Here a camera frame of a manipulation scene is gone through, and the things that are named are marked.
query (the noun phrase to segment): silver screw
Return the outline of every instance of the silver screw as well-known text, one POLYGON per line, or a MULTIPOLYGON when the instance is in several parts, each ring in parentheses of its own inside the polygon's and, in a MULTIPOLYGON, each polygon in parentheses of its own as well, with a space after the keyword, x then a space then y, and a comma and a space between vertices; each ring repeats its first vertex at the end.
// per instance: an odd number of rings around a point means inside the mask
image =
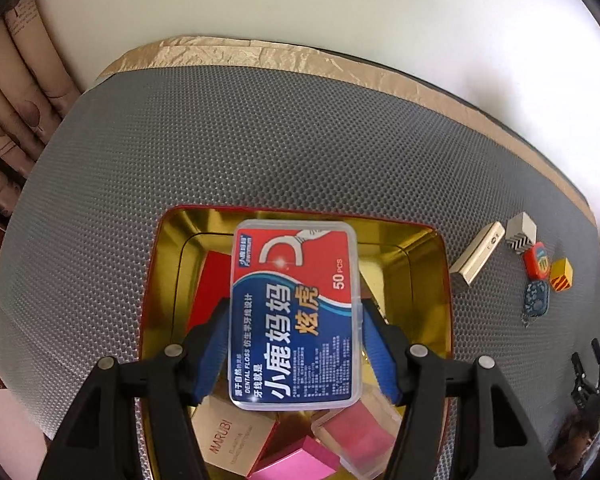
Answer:
POLYGON ((107 356, 107 357, 103 357, 102 359, 100 359, 98 361, 98 368, 100 370, 109 370, 110 368, 113 368, 114 364, 115 364, 115 361, 114 361, 113 357, 107 356))
POLYGON ((496 361, 494 361, 493 357, 491 357, 491 356, 481 355, 478 358, 478 364, 482 368, 486 368, 487 370, 490 370, 491 368, 493 368, 496 365, 496 361))
POLYGON ((429 350, 427 350, 427 347, 424 345, 411 345, 409 352, 414 357, 426 357, 429 350))
POLYGON ((169 357, 178 357, 182 354, 182 346, 180 345, 169 345, 164 349, 164 353, 169 357))

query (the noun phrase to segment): clear plastic container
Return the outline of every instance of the clear plastic container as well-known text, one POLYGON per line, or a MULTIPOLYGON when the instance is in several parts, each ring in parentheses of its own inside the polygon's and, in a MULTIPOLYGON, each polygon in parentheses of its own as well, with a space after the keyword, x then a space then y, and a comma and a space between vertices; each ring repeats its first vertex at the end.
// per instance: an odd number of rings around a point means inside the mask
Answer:
POLYGON ((323 410, 360 398, 360 274, 348 224, 242 222, 231 282, 228 378, 237 406, 323 410))
POLYGON ((389 462, 401 421, 382 392, 365 383, 358 402, 317 414, 311 428, 321 443, 340 456, 350 473, 360 480, 372 480, 389 462))

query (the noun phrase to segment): honeycomb mat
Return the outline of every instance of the honeycomb mat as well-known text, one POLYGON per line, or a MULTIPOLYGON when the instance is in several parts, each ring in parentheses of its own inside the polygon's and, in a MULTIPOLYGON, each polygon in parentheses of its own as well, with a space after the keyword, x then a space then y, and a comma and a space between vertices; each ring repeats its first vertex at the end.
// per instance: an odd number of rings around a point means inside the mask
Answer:
POLYGON ((549 254, 573 263, 574 286, 525 329, 523 262, 501 244, 454 297, 456 357, 494 356, 546 447, 573 408, 571 353, 596 372, 597 229, 505 148, 417 104, 318 76, 142 70, 78 101, 36 164, 0 254, 0 376, 49 435, 99 357, 137 357, 157 223, 187 203, 420 222, 443 235, 450 262, 487 222, 525 210, 549 254))

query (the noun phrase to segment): brown tape edge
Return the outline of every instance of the brown tape edge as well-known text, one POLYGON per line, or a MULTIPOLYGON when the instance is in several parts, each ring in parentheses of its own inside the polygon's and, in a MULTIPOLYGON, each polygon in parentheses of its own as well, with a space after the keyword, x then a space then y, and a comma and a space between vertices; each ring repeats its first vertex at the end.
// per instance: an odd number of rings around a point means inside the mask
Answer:
POLYGON ((182 36, 140 46, 110 64, 94 86, 119 72, 176 66, 243 66, 316 75, 351 83, 428 108, 483 134, 550 180, 596 226, 587 202, 539 155, 483 113, 407 76, 377 66, 325 54, 314 48, 267 41, 182 36))

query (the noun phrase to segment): dental floss label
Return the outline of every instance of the dental floss label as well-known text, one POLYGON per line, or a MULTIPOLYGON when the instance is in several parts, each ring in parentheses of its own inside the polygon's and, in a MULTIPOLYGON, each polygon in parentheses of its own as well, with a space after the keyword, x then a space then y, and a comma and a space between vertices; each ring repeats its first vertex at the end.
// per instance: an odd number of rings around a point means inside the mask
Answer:
POLYGON ((232 401, 246 410, 356 402, 360 308, 356 235, 348 224, 240 224, 232 253, 232 401))

